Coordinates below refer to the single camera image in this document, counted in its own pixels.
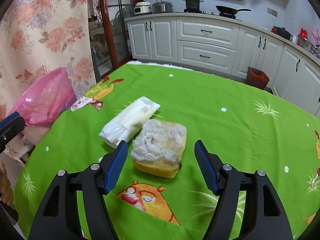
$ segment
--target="green tablecloth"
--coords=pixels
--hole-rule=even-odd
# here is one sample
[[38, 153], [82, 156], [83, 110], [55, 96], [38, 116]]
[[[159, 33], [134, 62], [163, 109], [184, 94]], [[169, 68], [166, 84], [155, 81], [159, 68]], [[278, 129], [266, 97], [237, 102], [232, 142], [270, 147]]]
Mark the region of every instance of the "green tablecloth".
[[[205, 73], [126, 64], [110, 75], [109, 82], [114, 79], [124, 81], [116, 83], [114, 91], [102, 100], [100, 111], [88, 105], [63, 112], [32, 153], [14, 191], [25, 236], [57, 171], [82, 171], [113, 152], [98, 133], [141, 96], [161, 105], [153, 118], [183, 124], [188, 136], [182, 168], [174, 179], [138, 171], [130, 158], [129, 142], [129, 155], [116, 188], [105, 197], [121, 240], [202, 239], [217, 197], [207, 189], [194, 156], [198, 139], [239, 171], [263, 169], [282, 200], [294, 238], [304, 231], [306, 219], [320, 206], [318, 185], [310, 187], [320, 167], [315, 134], [320, 122], [316, 117], [265, 91]], [[134, 180], [153, 189], [164, 186], [161, 193], [180, 225], [151, 216], [117, 196]], [[80, 193], [78, 200], [81, 225], [89, 235]], [[231, 238], [239, 232], [244, 200], [241, 193]]]

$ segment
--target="white rice cooker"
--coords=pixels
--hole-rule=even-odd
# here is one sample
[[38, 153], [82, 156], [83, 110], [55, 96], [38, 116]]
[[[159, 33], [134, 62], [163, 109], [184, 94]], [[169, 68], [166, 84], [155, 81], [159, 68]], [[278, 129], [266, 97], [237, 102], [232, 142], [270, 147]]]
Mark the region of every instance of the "white rice cooker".
[[152, 8], [150, 2], [138, 2], [134, 8], [134, 15], [151, 14]]

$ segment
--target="floral curtain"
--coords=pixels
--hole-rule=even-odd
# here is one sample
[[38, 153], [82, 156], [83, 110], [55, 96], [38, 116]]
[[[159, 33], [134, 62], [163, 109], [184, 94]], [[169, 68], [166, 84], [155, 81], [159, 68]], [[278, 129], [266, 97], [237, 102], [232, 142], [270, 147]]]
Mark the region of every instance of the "floral curtain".
[[[0, 22], [0, 121], [37, 78], [58, 67], [78, 98], [96, 83], [87, 0], [14, 0]], [[5, 153], [20, 161], [32, 147], [16, 137]]]

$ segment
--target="cartoon eye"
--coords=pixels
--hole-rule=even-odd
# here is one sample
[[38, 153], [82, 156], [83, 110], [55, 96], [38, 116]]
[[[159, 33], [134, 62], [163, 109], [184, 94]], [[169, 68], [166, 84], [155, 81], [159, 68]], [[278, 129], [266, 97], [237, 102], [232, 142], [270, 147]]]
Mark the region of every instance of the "cartoon eye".
[[150, 202], [152, 200], [151, 197], [147, 196], [147, 195], [143, 195], [142, 196], [143, 200], [146, 201], [146, 202]]
[[129, 188], [127, 189], [127, 192], [128, 192], [129, 194], [132, 194], [132, 193], [134, 193], [135, 191], [136, 191], [136, 189], [133, 188], [133, 187], [129, 187]]

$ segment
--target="dirty sponge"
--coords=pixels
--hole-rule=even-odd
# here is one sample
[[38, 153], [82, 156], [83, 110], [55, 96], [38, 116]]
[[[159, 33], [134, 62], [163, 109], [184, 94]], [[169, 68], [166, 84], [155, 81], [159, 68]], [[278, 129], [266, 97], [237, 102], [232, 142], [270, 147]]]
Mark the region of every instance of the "dirty sponge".
[[132, 142], [131, 158], [140, 171], [174, 178], [181, 167], [187, 129], [179, 123], [148, 120]]

